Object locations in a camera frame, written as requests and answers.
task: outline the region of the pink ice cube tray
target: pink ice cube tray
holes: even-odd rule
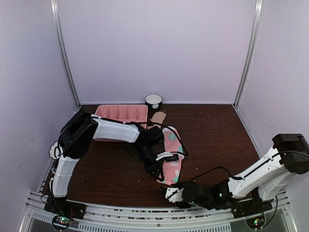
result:
[[[148,114],[147,105],[100,105],[95,113],[100,117],[114,119],[122,122],[146,122]]]

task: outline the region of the dark wooden surface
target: dark wooden surface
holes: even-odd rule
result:
[[[84,105],[94,113],[97,105]],[[215,166],[237,174],[258,160],[250,138],[231,105],[163,105],[164,124],[174,126],[190,157],[183,160],[180,181]],[[128,143],[95,142],[77,163],[68,199],[117,206],[173,206],[158,194],[162,184],[144,171],[141,161],[130,156]],[[214,185],[227,178],[214,171],[198,183]]]

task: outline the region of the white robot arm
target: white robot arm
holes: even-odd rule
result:
[[[271,201],[288,181],[309,171],[309,145],[302,134],[278,134],[273,142],[274,146],[255,164],[236,176],[229,173],[228,179],[215,186],[198,185],[193,178],[163,187],[160,193],[179,207],[232,208],[235,218],[270,210]],[[251,198],[243,201],[249,193]],[[260,228],[261,224],[252,227]]]
[[[158,127],[146,130],[137,123],[117,122],[79,111],[61,130],[58,142],[50,151],[51,157],[59,159],[54,167],[45,210],[69,214],[68,218],[73,212],[75,218],[83,218],[83,213],[74,213],[84,212],[83,206],[66,201],[66,196],[74,167],[86,154],[92,139],[133,143],[145,164],[145,171],[160,180],[164,180],[163,161],[178,158],[177,154],[168,152],[154,154],[152,146],[163,139]],[[274,146],[254,165],[236,176],[229,173],[230,177],[217,185],[198,185],[191,180],[162,187],[160,194],[179,207],[232,208],[237,212],[236,218],[269,210],[273,198],[292,176],[309,171],[309,145],[303,135],[278,134],[273,142]],[[252,193],[252,199],[242,201],[249,193]]]

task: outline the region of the small bowl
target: small bowl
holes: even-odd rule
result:
[[[148,108],[157,110],[161,107],[162,100],[163,99],[160,95],[151,94],[145,98],[145,104],[148,106]]]

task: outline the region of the metal frame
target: metal frame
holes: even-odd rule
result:
[[[28,231],[31,219],[47,223],[54,216],[44,211],[44,203],[40,200],[41,193],[31,192],[23,210],[23,219],[18,231]],[[71,228],[76,231],[90,232],[231,232],[230,223],[244,220],[233,218],[231,210],[206,210],[199,207],[191,209],[167,208],[135,208],[117,207],[85,203],[87,208],[83,220],[76,219]],[[285,192],[278,194],[278,210],[285,211],[285,220],[289,232],[297,232],[290,203]]]
[[[64,71],[65,71],[66,76],[67,76],[68,84],[69,84],[71,93],[73,95],[75,105],[76,105],[77,108],[79,108],[81,106],[81,103],[80,103],[79,98],[77,96],[77,91],[76,91],[76,88],[75,88],[71,69],[70,69],[70,66],[69,66],[68,55],[67,55],[66,48],[65,48],[65,45],[64,45],[64,39],[63,39],[61,23],[60,23],[60,15],[59,15],[59,9],[58,9],[58,0],[51,0],[51,5],[52,5],[52,13],[53,13],[53,18],[54,18],[57,36],[58,36],[58,42],[59,42],[59,46],[60,46],[63,68],[64,68]]]
[[[235,112],[236,112],[238,118],[240,119],[240,121],[241,121],[241,123],[242,123],[244,129],[246,130],[246,132],[247,132],[247,134],[248,134],[248,136],[249,136],[249,138],[250,138],[250,140],[251,140],[251,142],[252,142],[252,144],[253,144],[253,146],[254,146],[256,152],[257,152],[257,154],[259,155],[260,158],[262,158],[262,156],[263,156],[264,154],[261,154],[261,153],[260,153],[260,151],[259,151],[259,149],[258,149],[258,147],[257,147],[257,143],[256,143],[254,137],[252,136],[252,134],[251,134],[249,128],[247,127],[246,123],[245,123],[244,120],[242,119],[242,117],[241,117],[241,115],[240,115],[238,109],[237,109],[235,106],[233,106],[233,107],[234,107],[234,110],[235,110]]]
[[[243,94],[243,91],[244,91],[244,88],[245,88],[245,84],[246,84],[246,81],[248,79],[248,75],[249,75],[249,72],[250,72],[250,64],[251,64],[251,60],[253,58],[254,50],[256,48],[258,32],[259,32],[259,28],[260,28],[260,24],[261,24],[263,4],[264,4],[264,0],[256,0],[254,17],[253,17],[253,24],[252,24],[252,30],[251,30],[251,37],[250,37],[250,42],[249,42],[249,48],[248,48],[248,52],[247,52],[247,56],[246,56],[245,65],[244,65],[244,69],[243,69],[243,72],[242,72],[239,88],[238,88],[236,98],[235,98],[235,101],[234,101],[234,104],[233,104],[234,107],[236,107],[236,108],[238,107],[238,105],[240,103],[240,99],[242,97],[242,94]],[[71,93],[72,93],[73,98],[74,98],[75,105],[76,105],[77,109],[79,109],[81,107],[81,103],[80,103],[78,95],[77,95],[76,87],[75,87],[74,80],[73,80],[72,73],[71,73],[70,66],[69,66],[68,55],[67,55],[67,52],[66,52],[62,28],[61,28],[61,23],[60,23],[58,0],[51,0],[51,6],[52,6],[52,13],[53,13],[55,26],[56,26],[56,31],[57,31],[57,35],[58,35],[58,42],[59,42],[59,46],[60,46],[63,67],[64,67],[64,70],[65,70],[65,73],[66,73],[66,76],[67,76],[67,80],[68,80],[68,84],[69,84]]]
[[[234,107],[235,108],[238,108],[238,106],[239,106],[243,91],[245,89],[245,84],[246,84],[248,76],[250,74],[251,61],[252,61],[252,58],[253,58],[254,50],[256,48],[258,33],[259,33],[259,30],[260,30],[260,25],[261,25],[263,4],[264,4],[264,0],[256,0],[255,12],[254,12],[254,18],[253,18],[253,24],[252,24],[252,30],[251,30],[251,37],[250,37],[250,42],[249,42],[249,48],[248,48],[245,66],[243,68],[239,88],[238,88],[236,98],[235,98],[235,101],[234,101]]]

